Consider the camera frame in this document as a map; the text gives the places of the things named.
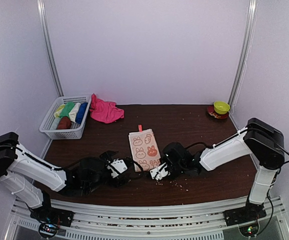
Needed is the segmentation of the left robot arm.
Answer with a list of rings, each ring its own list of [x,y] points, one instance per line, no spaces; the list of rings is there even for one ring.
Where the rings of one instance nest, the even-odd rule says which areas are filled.
[[[25,202],[32,218],[43,223],[61,221],[65,215],[52,207],[50,195],[27,179],[65,197],[87,196],[101,185],[119,187],[131,180],[126,172],[139,164],[130,157],[113,159],[114,155],[109,150],[59,167],[31,153],[15,132],[8,132],[0,135],[0,184]]]

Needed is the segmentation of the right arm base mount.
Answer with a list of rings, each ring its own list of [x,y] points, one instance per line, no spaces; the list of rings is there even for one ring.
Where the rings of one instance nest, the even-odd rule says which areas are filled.
[[[225,210],[223,212],[226,225],[234,226],[244,223],[256,221],[259,218],[264,218],[267,213],[264,208],[248,208],[246,206],[235,209]]]

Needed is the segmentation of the orange bunny pattern towel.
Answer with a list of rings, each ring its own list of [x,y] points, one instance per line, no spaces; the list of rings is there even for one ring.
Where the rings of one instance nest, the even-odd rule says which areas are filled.
[[[149,172],[161,164],[160,151],[151,128],[143,129],[139,124],[138,131],[128,134],[128,140],[136,172],[141,171],[139,165],[144,172]]]

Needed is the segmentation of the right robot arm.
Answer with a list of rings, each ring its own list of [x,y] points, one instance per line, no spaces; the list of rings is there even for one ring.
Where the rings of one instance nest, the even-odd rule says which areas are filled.
[[[150,170],[152,179],[176,178],[181,173],[198,176],[210,172],[244,156],[253,155],[259,162],[252,187],[241,217],[251,221],[263,208],[267,194],[278,170],[285,163],[283,133],[258,118],[248,120],[246,127],[220,143],[206,145],[203,150],[190,153],[188,147],[172,142],[163,149],[161,164]]]

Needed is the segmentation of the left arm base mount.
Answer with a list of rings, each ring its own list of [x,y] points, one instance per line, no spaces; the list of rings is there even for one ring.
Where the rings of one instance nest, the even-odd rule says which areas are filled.
[[[35,208],[29,209],[30,217],[39,223],[52,224],[54,226],[70,227],[74,218],[74,212],[59,208]]]

